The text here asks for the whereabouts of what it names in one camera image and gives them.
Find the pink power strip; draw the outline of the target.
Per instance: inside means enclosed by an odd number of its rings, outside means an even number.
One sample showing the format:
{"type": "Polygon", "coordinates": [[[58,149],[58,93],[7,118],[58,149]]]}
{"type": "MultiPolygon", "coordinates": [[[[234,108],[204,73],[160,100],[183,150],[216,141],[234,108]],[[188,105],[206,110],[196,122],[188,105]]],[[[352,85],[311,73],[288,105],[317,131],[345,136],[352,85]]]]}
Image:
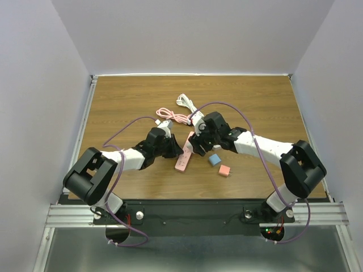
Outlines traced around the pink power strip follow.
{"type": "Polygon", "coordinates": [[[175,170],[179,172],[184,172],[186,170],[189,160],[193,154],[193,147],[189,142],[189,138],[193,135],[193,131],[188,134],[187,140],[185,141],[185,144],[183,146],[183,153],[178,157],[176,161],[175,170]]]}

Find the white cube socket adapter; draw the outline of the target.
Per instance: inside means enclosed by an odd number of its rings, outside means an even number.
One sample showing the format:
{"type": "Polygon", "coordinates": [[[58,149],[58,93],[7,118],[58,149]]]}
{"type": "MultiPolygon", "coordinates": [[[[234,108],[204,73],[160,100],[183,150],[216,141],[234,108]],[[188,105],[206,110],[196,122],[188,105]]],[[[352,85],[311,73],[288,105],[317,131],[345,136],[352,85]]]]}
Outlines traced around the white cube socket adapter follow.
{"type": "Polygon", "coordinates": [[[214,151],[217,151],[217,150],[220,150],[222,147],[220,145],[214,145],[213,146],[213,150],[214,151]]]}

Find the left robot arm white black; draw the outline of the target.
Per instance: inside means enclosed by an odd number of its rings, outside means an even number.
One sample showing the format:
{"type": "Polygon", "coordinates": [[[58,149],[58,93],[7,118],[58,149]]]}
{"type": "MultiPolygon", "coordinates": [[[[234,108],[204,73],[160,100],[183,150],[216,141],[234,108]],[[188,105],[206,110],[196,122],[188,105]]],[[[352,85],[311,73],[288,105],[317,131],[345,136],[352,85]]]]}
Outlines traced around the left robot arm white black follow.
{"type": "Polygon", "coordinates": [[[126,218],[126,209],[123,200],[109,188],[111,179],[123,171],[146,169],[159,156],[173,159],[182,155],[184,151],[175,136],[166,130],[152,128],[145,140],[127,150],[88,148],[64,177],[64,187],[90,207],[106,211],[113,223],[121,223],[126,218]]]}

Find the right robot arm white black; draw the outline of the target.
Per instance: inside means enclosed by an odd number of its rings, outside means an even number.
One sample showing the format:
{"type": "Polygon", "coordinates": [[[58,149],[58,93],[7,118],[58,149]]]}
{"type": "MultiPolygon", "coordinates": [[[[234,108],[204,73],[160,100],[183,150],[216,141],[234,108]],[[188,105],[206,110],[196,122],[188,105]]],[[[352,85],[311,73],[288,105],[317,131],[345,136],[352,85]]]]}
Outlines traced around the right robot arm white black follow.
{"type": "Polygon", "coordinates": [[[268,163],[281,169],[284,184],[274,184],[274,192],[261,206],[262,217],[267,221],[274,221],[297,199],[306,199],[327,174],[325,166],[306,141],[278,142],[255,135],[252,130],[231,128],[218,112],[206,116],[197,114],[187,124],[195,128],[189,138],[195,154],[204,156],[214,146],[220,146],[236,154],[260,158],[265,169],[268,163]]]}

